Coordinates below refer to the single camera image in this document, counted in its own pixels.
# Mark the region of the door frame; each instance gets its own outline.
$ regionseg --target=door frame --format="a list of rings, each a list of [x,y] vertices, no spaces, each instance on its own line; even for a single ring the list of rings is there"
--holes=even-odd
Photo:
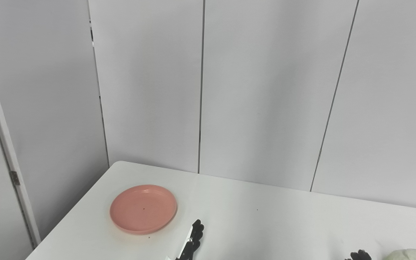
[[[4,117],[4,112],[2,110],[0,102],[0,142],[3,149],[3,154],[5,156],[7,166],[10,171],[15,171],[18,176],[20,185],[14,185],[16,196],[20,203],[20,209],[22,211],[23,218],[25,220],[26,226],[28,228],[28,234],[30,235],[30,240],[33,245],[33,249],[41,242],[41,237],[39,235],[38,226],[36,225],[35,215],[33,214],[33,209],[28,199],[27,189],[25,188],[25,183],[23,182],[23,177],[20,171],[20,166],[17,161],[17,156],[15,153],[15,148],[10,138],[9,128]]]

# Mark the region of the white wall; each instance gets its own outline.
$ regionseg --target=white wall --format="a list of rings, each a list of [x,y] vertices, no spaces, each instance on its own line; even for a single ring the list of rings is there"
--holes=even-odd
[[[207,0],[200,173],[310,190],[356,0]]]
[[[90,0],[110,163],[197,172],[202,0]]]
[[[313,191],[416,207],[416,1],[360,1]]]
[[[85,0],[0,0],[0,101],[44,237],[108,168]]]

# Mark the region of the table surface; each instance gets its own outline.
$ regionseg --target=table surface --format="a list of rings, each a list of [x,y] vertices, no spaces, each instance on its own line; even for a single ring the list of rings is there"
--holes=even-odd
[[[131,235],[111,222],[109,207],[141,184],[173,192],[178,212],[158,232]],[[205,231],[194,260],[343,260],[360,248],[381,260],[416,248],[416,208],[119,161],[27,260],[174,259],[198,218]]]

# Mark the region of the white stuffed toy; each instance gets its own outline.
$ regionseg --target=white stuffed toy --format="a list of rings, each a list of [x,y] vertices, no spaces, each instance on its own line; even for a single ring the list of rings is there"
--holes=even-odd
[[[416,260],[416,250],[396,250],[390,253],[385,260]]]

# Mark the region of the pink plate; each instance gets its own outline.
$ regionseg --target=pink plate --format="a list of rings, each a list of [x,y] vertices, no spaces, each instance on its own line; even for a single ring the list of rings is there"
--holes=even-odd
[[[120,229],[145,235],[168,224],[177,208],[171,191],[157,185],[139,185],[123,191],[114,199],[110,217]]]

